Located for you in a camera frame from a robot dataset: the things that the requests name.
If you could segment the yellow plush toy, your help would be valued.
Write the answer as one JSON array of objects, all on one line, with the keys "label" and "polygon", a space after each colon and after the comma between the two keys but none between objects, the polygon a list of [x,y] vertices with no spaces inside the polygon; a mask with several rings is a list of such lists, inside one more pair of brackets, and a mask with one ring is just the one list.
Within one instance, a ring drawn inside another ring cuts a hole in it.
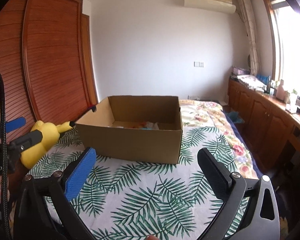
[{"label": "yellow plush toy", "polygon": [[31,146],[21,153],[21,163],[31,169],[38,161],[56,144],[62,133],[71,130],[75,125],[74,121],[67,121],[61,125],[55,125],[51,122],[37,121],[31,129],[39,131],[42,135],[40,142]]}]

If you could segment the palm leaf print sheet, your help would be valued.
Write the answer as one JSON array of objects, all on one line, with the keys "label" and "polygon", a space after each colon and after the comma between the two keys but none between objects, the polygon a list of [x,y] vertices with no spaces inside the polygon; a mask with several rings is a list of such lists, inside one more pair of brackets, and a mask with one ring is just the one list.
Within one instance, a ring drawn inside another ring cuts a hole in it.
[{"label": "palm leaf print sheet", "polygon": [[151,234],[160,239],[196,239],[222,204],[197,155],[187,165],[98,156],[71,201],[96,239],[144,239]]}]

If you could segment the floral bed quilt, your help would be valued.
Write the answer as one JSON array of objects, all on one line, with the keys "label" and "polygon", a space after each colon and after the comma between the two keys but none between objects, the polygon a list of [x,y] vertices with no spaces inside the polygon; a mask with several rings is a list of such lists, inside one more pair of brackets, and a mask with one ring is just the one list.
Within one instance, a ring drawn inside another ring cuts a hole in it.
[{"label": "floral bed quilt", "polygon": [[180,164],[194,162],[197,150],[207,148],[229,171],[237,171],[250,179],[262,176],[248,147],[219,103],[180,100],[179,105],[183,126]]}]

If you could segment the long wooden sideboard cabinet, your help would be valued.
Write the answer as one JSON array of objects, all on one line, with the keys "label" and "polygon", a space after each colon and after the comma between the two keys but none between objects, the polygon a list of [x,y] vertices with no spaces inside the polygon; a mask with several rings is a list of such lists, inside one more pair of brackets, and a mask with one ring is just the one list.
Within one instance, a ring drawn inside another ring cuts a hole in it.
[{"label": "long wooden sideboard cabinet", "polygon": [[273,95],[228,82],[228,104],[244,120],[244,142],[263,173],[275,170],[300,153],[300,113],[291,114]]}]

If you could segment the brown cardboard box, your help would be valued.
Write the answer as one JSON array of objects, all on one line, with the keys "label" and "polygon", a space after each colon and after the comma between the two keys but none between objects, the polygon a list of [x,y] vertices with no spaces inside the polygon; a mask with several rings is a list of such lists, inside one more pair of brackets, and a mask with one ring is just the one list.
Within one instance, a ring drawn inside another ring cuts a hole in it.
[{"label": "brown cardboard box", "polygon": [[183,133],[176,96],[109,96],[76,121],[79,138],[97,154],[177,164]]}]

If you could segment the wooden louvered wardrobe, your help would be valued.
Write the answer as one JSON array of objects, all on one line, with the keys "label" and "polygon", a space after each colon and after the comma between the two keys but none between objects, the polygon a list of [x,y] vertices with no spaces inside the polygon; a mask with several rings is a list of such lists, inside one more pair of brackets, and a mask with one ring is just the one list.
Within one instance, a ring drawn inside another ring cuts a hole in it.
[{"label": "wooden louvered wardrobe", "polygon": [[97,104],[85,0],[9,0],[0,12],[6,119],[12,140],[38,120],[61,124]]}]

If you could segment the stack of papers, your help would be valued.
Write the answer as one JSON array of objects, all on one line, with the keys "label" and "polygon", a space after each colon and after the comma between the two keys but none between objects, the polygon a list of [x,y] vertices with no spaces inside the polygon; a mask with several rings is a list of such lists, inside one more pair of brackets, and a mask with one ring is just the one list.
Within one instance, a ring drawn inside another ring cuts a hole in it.
[{"label": "stack of papers", "polygon": [[250,70],[232,67],[231,77],[244,85],[247,89],[264,92],[267,86],[256,76],[250,75]]}]

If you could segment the pink bottle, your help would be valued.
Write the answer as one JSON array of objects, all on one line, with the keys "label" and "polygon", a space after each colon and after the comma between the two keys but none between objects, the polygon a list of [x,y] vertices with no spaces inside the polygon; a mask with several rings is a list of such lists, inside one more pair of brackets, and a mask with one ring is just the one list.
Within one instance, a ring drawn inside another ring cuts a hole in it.
[{"label": "pink bottle", "polygon": [[284,80],[280,80],[280,84],[277,87],[276,98],[283,101],[285,99],[285,88],[284,88]]}]

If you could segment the beige checked curtain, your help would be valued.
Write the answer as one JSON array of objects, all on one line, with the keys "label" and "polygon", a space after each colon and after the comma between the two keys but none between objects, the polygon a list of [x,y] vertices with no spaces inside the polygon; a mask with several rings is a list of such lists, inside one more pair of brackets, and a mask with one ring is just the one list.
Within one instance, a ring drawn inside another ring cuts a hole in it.
[{"label": "beige checked curtain", "polygon": [[257,74],[259,74],[260,64],[257,51],[257,31],[255,15],[251,0],[238,0],[238,3],[249,40],[250,73],[251,75],[256,76]]}]

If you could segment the white wall switch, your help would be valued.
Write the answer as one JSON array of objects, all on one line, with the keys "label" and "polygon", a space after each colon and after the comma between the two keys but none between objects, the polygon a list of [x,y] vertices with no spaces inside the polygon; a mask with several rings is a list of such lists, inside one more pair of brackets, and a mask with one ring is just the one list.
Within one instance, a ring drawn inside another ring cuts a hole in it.
[{"label": "white wall switch", "polygon": [[204,67],[203,62],[194,62],[194,67]]}]

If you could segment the white wall air conditioner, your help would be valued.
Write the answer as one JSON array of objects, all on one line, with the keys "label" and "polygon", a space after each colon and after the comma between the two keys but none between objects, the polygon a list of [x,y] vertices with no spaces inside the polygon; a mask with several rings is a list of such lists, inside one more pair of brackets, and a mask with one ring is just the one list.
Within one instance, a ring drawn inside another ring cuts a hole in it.
[{"label": "white wall air conditioner", "polygon": [[234,14],[236,11],[232,0],[184,0],[184,6],[226,14]]}]

